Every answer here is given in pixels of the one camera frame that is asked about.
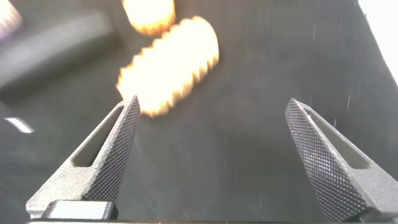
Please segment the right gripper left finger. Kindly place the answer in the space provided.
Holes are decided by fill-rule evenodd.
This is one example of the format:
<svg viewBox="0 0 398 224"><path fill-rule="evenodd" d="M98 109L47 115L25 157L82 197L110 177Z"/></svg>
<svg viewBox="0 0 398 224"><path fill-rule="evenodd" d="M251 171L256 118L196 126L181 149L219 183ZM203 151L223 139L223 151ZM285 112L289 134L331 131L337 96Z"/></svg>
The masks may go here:
<svg viewBox="0 0 398 224"><path fill-rule="evenodd" d="M118 103L27 201L30 218L43 218L55 201L115 201L140 113L136 96Z"/></svg>

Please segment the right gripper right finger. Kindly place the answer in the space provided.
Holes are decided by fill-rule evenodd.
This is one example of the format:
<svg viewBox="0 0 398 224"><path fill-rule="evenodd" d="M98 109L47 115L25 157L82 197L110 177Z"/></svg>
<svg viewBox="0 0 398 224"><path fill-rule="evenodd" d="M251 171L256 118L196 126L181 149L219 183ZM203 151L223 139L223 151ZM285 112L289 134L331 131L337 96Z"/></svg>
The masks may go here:
<svg viewBox="0 0 398 224"><path fill-rule="evenodd" d="M397 221L393 177L310 106L290 99L285 120L327 221Z"/></svg>

